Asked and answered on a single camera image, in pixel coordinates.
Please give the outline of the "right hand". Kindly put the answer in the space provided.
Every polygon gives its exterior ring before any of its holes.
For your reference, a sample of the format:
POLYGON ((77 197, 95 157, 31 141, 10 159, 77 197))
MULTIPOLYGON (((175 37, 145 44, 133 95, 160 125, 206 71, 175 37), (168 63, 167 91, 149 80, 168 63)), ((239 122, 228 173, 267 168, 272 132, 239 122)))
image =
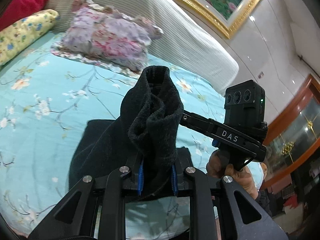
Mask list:
POLYGON ((221 154, 219 150, 212 153, 206 165, 208 175, 214 178, 221 178, 222 171, 224 170, 225 176, 231 176, 253 199, 257 199, 258 190, 255 186, 250 169, 245 166, 241 171, 237 171, 234 169, 232 164, 223 166, 220 157, 221 154))

